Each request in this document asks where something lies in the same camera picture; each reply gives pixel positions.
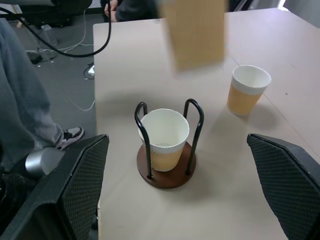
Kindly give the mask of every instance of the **cup rim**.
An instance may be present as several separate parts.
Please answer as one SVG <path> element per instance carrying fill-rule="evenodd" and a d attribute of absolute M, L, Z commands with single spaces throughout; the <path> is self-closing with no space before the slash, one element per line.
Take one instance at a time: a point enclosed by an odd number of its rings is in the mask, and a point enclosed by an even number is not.
<path fill-rule="evenodd" d="M 264 86 L 250 86 L 250 85 L 247 85 L 247 84 L 243 83 L 242 81 L 239 81 L 239 80 L 235 77 L 235 71 L 236 71 L 238 68 L 241 68 L 241 67 L 251 67 L 251 68 L 259 69 L 260 71 L 262 71 L 262 72 L 264 72 L 265 74 L 267 74 L 267 76 L 268 76 L 268 78 L 269 78 L 268 83 L 267 83 L 266 85 L 264 85 Z M 266 70 L 262 69 L 261 67 L 254 66 L 254 65 L 239 65 L 239 66 L 236 66 L 236 67 L 233 69 L 233 71 L 232 71 L 232 77 L 233 77 L 238 83 L 240 83 L 240 84 L 242 84 L 242 85 L 244 85 L 244 86 L 246 86 L 246 87 L 248 87 L 248 88 L 252 88 L 252 89 L 263 89 L 263 88 L 266 88 L 266 87 L 271 83 L 271 81 L 272 81 L 272 78 L 271 78 L 270 74 L 269 74 Z"/>
<path fill-rule="evenodd" d="M 186 138 L 184 141 L 182 142 L 179 142 L 178 144 L 175 144 L 175 145 L 172 145 L 172 146 L 158 146 L 158 145 L 155 145 L 155 144 L 151 144 L 150 143 L 150 146 L 154 146 L 154 147 L 157 147 L 157 148 L 160 148 L 160 149 L 169 149 L 169 148 L 175 148 L 176 146 L 179 146 L 180 144 L 182 144 L 183 142 L 187 141 L 187 138 L 189 136 L 189 133 L 190 133 L 190 126 L 189 126 L 189 123 L 187 121 L 187 119 L 178 111 L 175 111 L 175 110 L 172 110 L 172 109 L 169 109 L 169 108 L 158 108 L 158 109 L 155 109 L 155 110 L 152 110 L 150 112 L 148 112 L 146 115 L 143 116 L 143 118 L 141 118 L 141 123 L 142 123 L 142 120 L 145 118 L 145 116 L 147 116 L 148 114 L 152 113 L 152 112 L 155 112 L 155 111 L 159 111 L 159 110 L 167 110 L 167 111 L 171 111 L 171 112 L 175 112 L 175 113 L 178 113 L 181 117 L 183 117 L 184 121 L 186 122 L 187 126 L 188 126 L 188 132 L 187 132 L 187 135 L 186 135 Z M 139 136 L 141 139 L 143 139 L 144 141 L 144 144 L 146 143 L 145 142 L 145 139 L 144 139 L 144 136 L 142 135 L 140 129 L 138 128 L 138 133 L 139 133 Z"/>

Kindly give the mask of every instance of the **black cable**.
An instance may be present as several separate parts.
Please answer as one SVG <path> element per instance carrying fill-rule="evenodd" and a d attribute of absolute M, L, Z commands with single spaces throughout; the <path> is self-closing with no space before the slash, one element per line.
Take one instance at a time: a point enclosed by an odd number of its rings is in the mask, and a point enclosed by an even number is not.
<path fill-rule="evenodd" d="M 107 4 L 108 4 L 108 11 L 109 13 L 111 13 L 111 5 L 110 5 L 110 0 L 107 0 Z M 3 11 L 7 14 L 10 15 L 14 15 L 14 13 L 12 11 L 9 11 L 3 7 L 0 7 L 0 11 Z M 43 40 L 21 17 L 17 17 L 17 19 L 37 38 L 39 39 L 43 44 L 45 44 L 47 47 L 51 48 L 52 50 L 54 50 L 55 52 L 57 52 L 58 54 L 67 56 L 67 57 L 72 57 L 72 58 L 86 58 L 86 57 L 91 57 L 94 56 L 100 52 L 102 52 L 102 50 L 104 50 L 106 48 L 106 46 L 108 45 L 109 41 L 110 41 L 110 37 L 111 37 L 111 18 L 109 17 L 109 32 L 108 32 L 108 37 L 104 43 L 104 45 L 98 49 L 97 51 L 91 52 L 91 53 L 87 53 L 87 54 L 79 54 L 79 55 L 74 55 L 74 54 L 69 54 L 63 51 L 58 50 L 57 48 L 55 48 L 54 46 L 52 46 L 51 44 L 49 44 L 48 42 L 46 42 L 45 40 Z"/>
<path fill-rule="evenodd" d="M 34 14 L 46 14 L 46 13 L 54 13 L 57 12 L 58 9 L 54 8 L 54 9 L 49 9 L 49 10 L 44 10 L 44 11 L 32 11 L 32 12 L 28 12 L 28 13 L 13 13 L 14 16 L 20 17 L 20 18 L 25 18 L 25 17 L 29 17 L 32 16 Z M 0 14 L 0 18 L 7 18 L 8 14 Z"/>
<path fill-rule="evenodd" d="M 93 80 L 95 79 L 94 77 L 87 77 L 86 76 L 86 72 L 94 65 L 94 62 L 88 64 L 88 67 L 83 71 L 83 76 L 86 78 L 86 79 L 90 79 L 90 80 Z"/>

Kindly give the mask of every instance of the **mesh pad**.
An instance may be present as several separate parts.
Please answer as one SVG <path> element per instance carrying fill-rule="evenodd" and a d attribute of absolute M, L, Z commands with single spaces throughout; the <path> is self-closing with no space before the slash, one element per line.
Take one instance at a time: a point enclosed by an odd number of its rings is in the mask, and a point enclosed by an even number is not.
<path fill-rule="evenodd" d="M 101 140 L 88 148 L 82 156 L 62 197 L 61 205 L 77 240 L 86 240 L 96 213 L 108 142 Z"/>
<path fill-rule="evenodd" d="M 264 196 L 288 239 L 320 239 L 320 166 L 303 148 L 276 138 L 250 134 L 247 142 Z"/>

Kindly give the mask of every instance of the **blurred cardboard box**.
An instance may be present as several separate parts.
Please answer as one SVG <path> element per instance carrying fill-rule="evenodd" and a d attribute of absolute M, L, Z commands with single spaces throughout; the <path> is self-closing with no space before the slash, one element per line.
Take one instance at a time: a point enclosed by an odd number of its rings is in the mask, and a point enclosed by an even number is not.
<path fill-rule="evenodd" d="M 162 0 L 175 65 L 188 70 L 224 60 L 224 0 Z"/>

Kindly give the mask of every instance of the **hand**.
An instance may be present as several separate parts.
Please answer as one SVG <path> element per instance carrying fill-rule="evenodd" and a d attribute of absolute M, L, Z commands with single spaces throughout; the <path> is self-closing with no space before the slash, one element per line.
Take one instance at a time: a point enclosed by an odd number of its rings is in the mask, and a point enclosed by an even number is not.
<path fill-rule="evenodd" d="M 111 12 L 115 11 L 117 9 L 117 7 L 118 7 L 118 0 L 111 0 L 110 1 Z M 109 17 L 108 4 L 105 5 L 104 13 L 106 16 Z"/>
<path fill-rule="evenodd" d="M 112 11 L 111 12 L 111 22 L 112 23 L 116 23 L 117 19 L 116 19 L 116 11 Z"/>

